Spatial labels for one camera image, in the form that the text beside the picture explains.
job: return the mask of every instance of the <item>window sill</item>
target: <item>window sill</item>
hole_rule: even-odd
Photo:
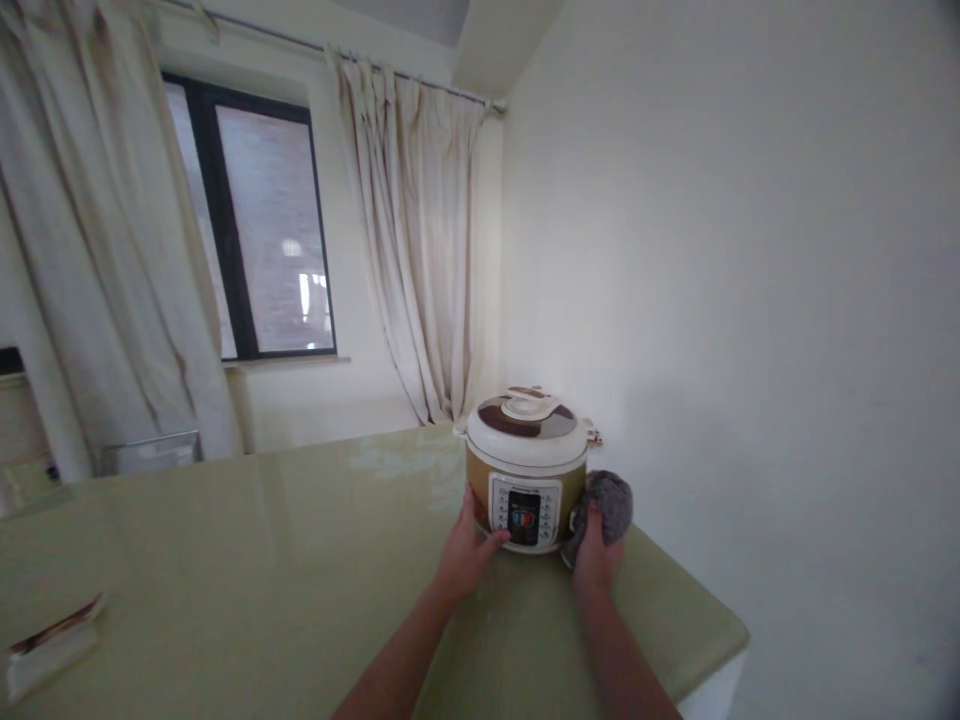
[[[29,385],[27,382],[27,374],[25,372],[18,373],[8,373],[7,375],[0,375],[0,389],[11,388],[11,387],[23,387]]]
[[[315,365],[345,365],[349,362],[350,358],[341,355],[316,355],[313,357],[268,358],[266,360],[227,360],[223,363],[223,369],[228,375],[248,375],[250,373],[313,367]]]

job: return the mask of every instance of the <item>glass table top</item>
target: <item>glass table top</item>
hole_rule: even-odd
[[[0,521],[0,642],[103,591],[100,645],[4,716],[328,716],[431,579],[465,476],[430,427],[57,491]],[[747,645],[637,528],[615,599],[675,701]],[[558,555],[494,557],[417,714],[601,716]]]

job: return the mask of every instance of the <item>lid handle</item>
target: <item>lid handle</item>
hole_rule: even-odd
[[[560,407],[558,398],[541,392],[539,388],[512,387],[507,390],[510,399],[500,409],[507,417],[525,422],[546,420]]]

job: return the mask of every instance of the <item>electric pressure cooker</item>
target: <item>electric pressure cooker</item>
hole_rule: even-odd
[[[512,387],[467,419],[467,481],[477,523],[509,530],[508,550],[540,555],[570,534],[586,478],[587,425],[539,387]]]

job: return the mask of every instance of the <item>white curtain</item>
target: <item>white curtain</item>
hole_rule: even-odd
[[[387,343],[422,423],[470,408],[473,149],[483,105],[389,68],[343,62],[333,73],[347,171]]]
[[[0,285],[64,479],[199,429],[240,452],[217,308],[136,0],[0,5]]]

